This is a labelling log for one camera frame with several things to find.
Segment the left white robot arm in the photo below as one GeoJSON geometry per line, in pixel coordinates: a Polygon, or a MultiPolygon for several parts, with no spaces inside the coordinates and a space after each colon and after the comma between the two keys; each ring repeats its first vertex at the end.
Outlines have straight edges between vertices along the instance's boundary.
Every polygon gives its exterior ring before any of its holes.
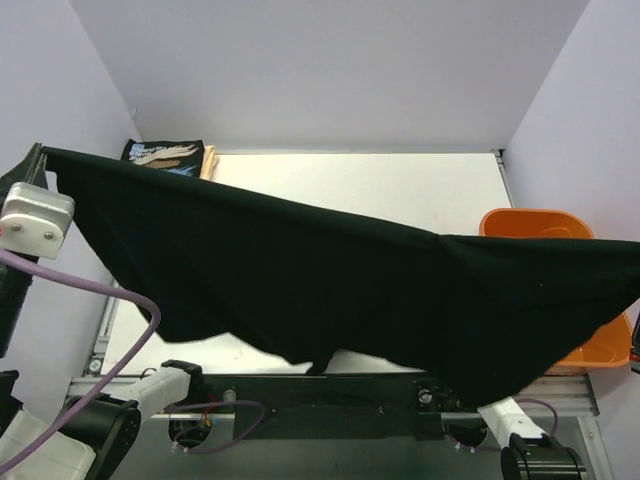
{"type": "Polygon", "coordinates": [[[35,277],[126,300],[151,316],[141,337],[86,394],[63,407],[52,424],[29,413],[13,394],[16,370],[1,374],[1,476],[4,479],[108,479],[136,440],[143,422],[198,393],[195,364],[170,360],[135,383],[106,393],[107,385],[159,325],[158,306],[146,297],[39,265],[57,257],[75,202],[49,190],[39,143],[1,178],[1,350],[6,352],[35,277]]]}

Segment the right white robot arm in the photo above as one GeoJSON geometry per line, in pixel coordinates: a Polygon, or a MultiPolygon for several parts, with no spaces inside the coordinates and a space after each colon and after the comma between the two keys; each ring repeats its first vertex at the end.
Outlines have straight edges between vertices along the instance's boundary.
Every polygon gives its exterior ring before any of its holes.
{"type": "Polygon", "coordinates": [[[597,417],[601,413],[588,373],[622,367],[639,371],[639,325],[626,315],[600,329],[585,345],[551,367],[550,376],[536,388],[539,396],[520,394],[480,408],[478,413],[501,447],[505,479],[612,479],[613,470],[597,417]],[[559,422],[561,413],[574,414],[588,461],[556,438],[556,429],[544,430],[523,409],[544,407],[559,422]]]}

